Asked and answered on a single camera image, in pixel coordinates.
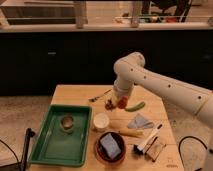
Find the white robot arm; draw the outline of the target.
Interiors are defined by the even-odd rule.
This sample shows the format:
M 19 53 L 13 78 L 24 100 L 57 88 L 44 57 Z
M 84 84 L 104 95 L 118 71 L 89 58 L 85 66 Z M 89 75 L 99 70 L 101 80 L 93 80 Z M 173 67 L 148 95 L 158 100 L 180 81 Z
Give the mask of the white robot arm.
M 133 52 L 114 63 L 117 78 L 113 91 L 117 99 L 130 97 L 135 84 L 165 98 L 195 115 L 209 128 L 213 128 L 213 91 L 166 77 L 144 68 L 145 58 Z

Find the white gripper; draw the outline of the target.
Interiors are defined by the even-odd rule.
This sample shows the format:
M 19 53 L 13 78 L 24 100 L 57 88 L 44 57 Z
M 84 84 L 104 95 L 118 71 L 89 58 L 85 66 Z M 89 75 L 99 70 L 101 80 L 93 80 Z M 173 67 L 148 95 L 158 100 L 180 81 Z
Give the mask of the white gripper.
M 123 97 L 129 98 L 129 89 L 121 89 L 117 86 L 113 87 L 111 100 L 114 104 L 117 104 Z

